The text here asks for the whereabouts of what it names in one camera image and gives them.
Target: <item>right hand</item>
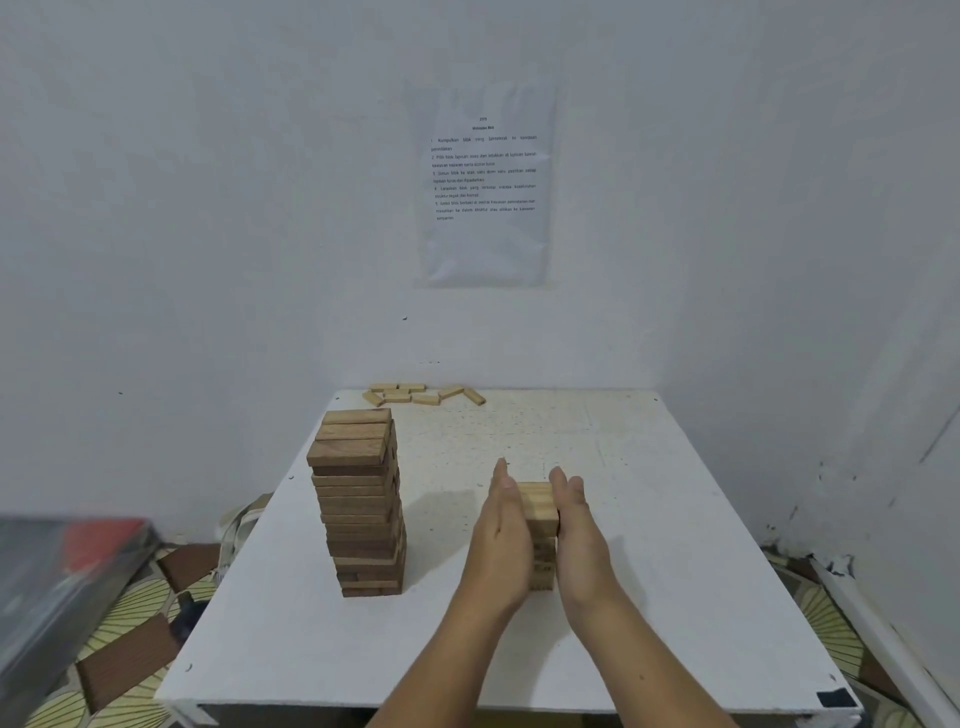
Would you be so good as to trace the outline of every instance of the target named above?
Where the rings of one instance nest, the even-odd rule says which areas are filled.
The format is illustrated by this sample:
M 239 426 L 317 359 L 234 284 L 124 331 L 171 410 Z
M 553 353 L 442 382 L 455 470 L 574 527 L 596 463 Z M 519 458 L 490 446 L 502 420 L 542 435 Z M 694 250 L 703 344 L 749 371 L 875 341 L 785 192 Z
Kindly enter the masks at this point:
M 586 626 L 590 614 L 623 596 L 613 573 L 610 548 L 600 533 L 587 499 L 584 479 L 566 479 L 564 471 L 550 471 L 553 500 L 560 511 L 557 538 L 557 580 L 566 618 L 575 633 Z

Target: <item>hand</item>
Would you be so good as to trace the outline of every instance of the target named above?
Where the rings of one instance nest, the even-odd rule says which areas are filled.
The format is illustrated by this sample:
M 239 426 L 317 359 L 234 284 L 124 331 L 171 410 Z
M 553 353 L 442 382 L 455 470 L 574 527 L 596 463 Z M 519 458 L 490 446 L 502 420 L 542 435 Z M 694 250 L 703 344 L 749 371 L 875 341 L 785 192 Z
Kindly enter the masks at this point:
M 582 630 L 596 608 L 624 595 L 610 563 L 607 540 L 600 533 L 587 499 L 584 479 L 566 479 L 564 471 L 550 471 L 553 500 L 560 511 L 557 539 L 557 581 L 566 618 L 575 633 Z
M 473 527 L 464 574 L 457 589 L 471 608 L 509 619 L 530 591 L 534 545 L 507 461 L 496 461 L 490 493 Z

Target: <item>black tape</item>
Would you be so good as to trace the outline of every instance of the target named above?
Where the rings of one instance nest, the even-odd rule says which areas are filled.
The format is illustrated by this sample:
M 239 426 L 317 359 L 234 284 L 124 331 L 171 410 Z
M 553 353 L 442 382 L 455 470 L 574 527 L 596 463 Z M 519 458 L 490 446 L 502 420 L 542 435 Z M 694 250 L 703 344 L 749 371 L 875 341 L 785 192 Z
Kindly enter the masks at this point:
M 820 704 L 825 708 L 855 708 L 856 700 L 846 688 L 837 688 L 835 691 L 818 692 Z

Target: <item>left hand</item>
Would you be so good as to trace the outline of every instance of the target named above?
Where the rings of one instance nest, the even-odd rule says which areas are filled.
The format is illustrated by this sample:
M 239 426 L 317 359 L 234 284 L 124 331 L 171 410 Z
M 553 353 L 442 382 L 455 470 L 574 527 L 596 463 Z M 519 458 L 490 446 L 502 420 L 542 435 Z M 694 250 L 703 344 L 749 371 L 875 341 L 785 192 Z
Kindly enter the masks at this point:
M 457 592 L 474 609 L 487 609 L 496 618 L 508 619 L 530 592 L 533 568 L 534 545 L 523 518 L 520 491 L 501 457 L 473 527 Z

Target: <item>black object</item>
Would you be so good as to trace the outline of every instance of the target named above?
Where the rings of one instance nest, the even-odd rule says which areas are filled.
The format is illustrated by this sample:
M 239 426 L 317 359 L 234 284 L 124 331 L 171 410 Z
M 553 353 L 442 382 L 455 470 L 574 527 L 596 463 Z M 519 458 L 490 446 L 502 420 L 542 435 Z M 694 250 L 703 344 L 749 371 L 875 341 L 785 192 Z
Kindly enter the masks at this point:
M 174 639 L 183 646 L 193 628 L 197 626 L 200 617 L 204 615 L 208 601 L 194 601 L 193 595 L 189 592 L 177 595 L 177 603 L 180 605 L 180 613 L 170 622 L 170 632 Z
M 818 692 L 820 704 L 825 708 L 855 708 L 856 700 L 846 688 L 837 688 L 835 691 Z

